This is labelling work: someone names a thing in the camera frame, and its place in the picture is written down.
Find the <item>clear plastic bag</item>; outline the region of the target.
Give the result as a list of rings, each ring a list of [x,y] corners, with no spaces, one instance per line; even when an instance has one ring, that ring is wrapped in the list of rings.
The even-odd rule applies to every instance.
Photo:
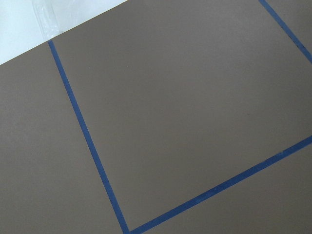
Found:
[[[78,0],[33,0],[41,35],[48,41],[81,24]]]

